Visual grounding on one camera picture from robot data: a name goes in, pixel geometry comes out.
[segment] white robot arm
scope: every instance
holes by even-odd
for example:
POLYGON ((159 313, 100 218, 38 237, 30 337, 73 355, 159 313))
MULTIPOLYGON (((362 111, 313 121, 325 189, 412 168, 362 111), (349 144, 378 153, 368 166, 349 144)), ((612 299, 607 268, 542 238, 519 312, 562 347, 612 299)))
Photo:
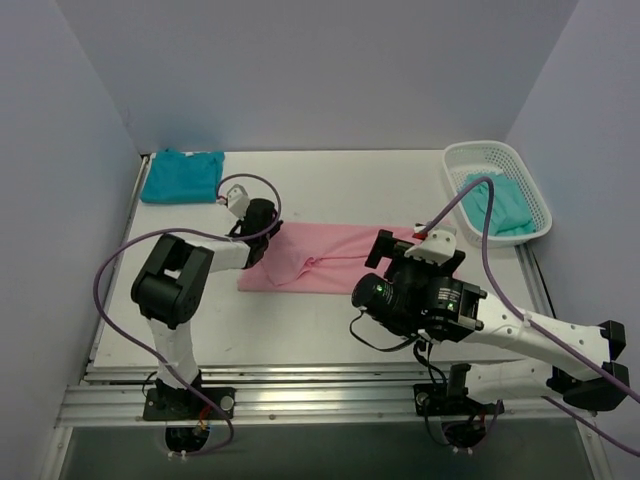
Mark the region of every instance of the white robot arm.
MULTIPOLYGON (((132 300, 149 322, 155 349, 197 389, 201 375, 193 354, 190 320, 200 304, 207 276, 255 265, 282 223, 278 222, 267 234, 254 240, 234 241, 233 237, 253 235, 272 225, 275 206, 269 200, 250 199, 240 185, 229 190, 225 203, 238 218, 228 241, 187 243, 165 234, 156 243, 131 289, 132 300)), ((188 405, 190 401, 187 390, 166 365, 158 366, 156 387, 158 394, 169 403, 179 406, 188 405)))
POLYGON ((627 368, 615 362, 626 345, 623 325, 608 321, 581 326, 521 309, 522 322, 498 297, 453 278, 465 256, 456 250, 453 227, 437 227, 428 237, 420 235, 422 228, 416 227, 417 244, 380 231, 366 265, 376 267, 382 257, 391 258, 391 264, 384 278, 368 274, 360 280, 352 304, 398 336, 432 344, 482 343, 528 357, 493 365, 453 365, 447 391, 440 392, 441 403, 469 399, 486 405, 498 399, 548 396, 577 408, 608 411, 622 402, 623 392, 533 329, 529 321, 628 385, 627 368))

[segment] pink cloth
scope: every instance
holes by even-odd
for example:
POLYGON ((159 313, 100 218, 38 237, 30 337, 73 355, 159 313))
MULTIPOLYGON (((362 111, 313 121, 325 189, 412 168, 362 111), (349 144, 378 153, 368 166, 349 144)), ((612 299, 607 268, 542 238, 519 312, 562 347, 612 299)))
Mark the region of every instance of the pink cloth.
POLYGON ((238 290, 350 295, 364 275, 382 276, 389 266, 387 258, 376 270, 364 266, 380 229, 417 242, 412 228, 285 222, 263 259, 242 273, 238 290))

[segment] white table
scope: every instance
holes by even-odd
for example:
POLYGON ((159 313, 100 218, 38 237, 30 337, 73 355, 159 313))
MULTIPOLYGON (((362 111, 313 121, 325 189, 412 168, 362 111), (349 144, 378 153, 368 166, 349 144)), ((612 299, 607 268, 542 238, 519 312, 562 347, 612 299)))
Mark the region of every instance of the white table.
MULTIPOLYGON (((284 221, 411 226, 433 218, 447 203, 441 180, 440 151, 257 152, 228 153, 224 174, 250 172, 268 178, 283 199, 284 221)), ((267 196, 263 185, 242 182, 253 197, 267 196)), ((451 215, 449 220, 457 225, 451 215)), ((129 238, 172 226, 224 234, 234 223, 214 205, 150 206, 138 203, 129 238)), ((114 279, 109 315, 129 333, 151 344, 147 322, 130 299, 131 285, 155 240, 128 250, 114 279)), ((467 258, 461 279, 492 291, 480 251, 458 233, 467 258)), ((507 295, 532 309, 514 248, 492 250, 493 272, 507 295)), ((414 362, 411 349, 379 353, 348 332, 356 315, 345 295, 238 292, 239 272, 211 275, 192 320, 196 359, 201 366, 362 365, 414 362)), ((358 332, 379 346, 399 339, 363 318, 358 332)), ((482 345, 445 343, 434 349, 436 361, 491 361, 518 358, 482 345)), ((147 368, 155 359, 105 327, 94 359, 95 370, 147 368)))

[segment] white plastic basket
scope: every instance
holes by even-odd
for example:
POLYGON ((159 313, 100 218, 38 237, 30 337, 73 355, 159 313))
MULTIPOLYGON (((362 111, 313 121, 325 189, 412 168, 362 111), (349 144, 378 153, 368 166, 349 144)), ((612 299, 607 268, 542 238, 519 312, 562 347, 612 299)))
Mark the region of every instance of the white plastic basket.
MULTIPOLYGON (((503 173, 507 178, 518 182, 524 198, 533 215, 536 231, 529 235, 511 237, 489 236, 489 248, 520 245, 532 238, 545 235, 551 228, 551 213, 542 199, 542 195, 531 178, 524 162, 509 145, 494 141, 455 143, 448 146, 442 159, 445 185, 449 198, 453 198, 465 185, 468 175, 476 173, 503 173)), ((462 203, 454 208, 454 214, 465 238, 478 247, 482 243, 482 232, 469 221, 462 203)))

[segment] folded teal shirt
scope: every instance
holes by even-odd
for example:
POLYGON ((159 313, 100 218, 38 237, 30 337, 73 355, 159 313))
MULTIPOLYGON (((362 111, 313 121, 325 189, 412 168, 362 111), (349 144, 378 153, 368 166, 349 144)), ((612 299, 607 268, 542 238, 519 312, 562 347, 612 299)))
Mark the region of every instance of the folded teal shirt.
MULTIPOLYGON (((511 237, 534 233, 536 225, 518 182, 507 178, 503 174, 479 173, 469 175, 464 186, 485 176, 491 178, 495 186, 489 235, 511 237)), ((462 199, 462 206, 467 217, 469 217, 471 225, 481 232, 484 227, 488 200, 489 187, 486 183, 476 186, 462 199)))
POLYGON ((222 178, 224 152, 185 155, 175 150, 156 153, 140 193, 145 203, 213 203, 222 178))

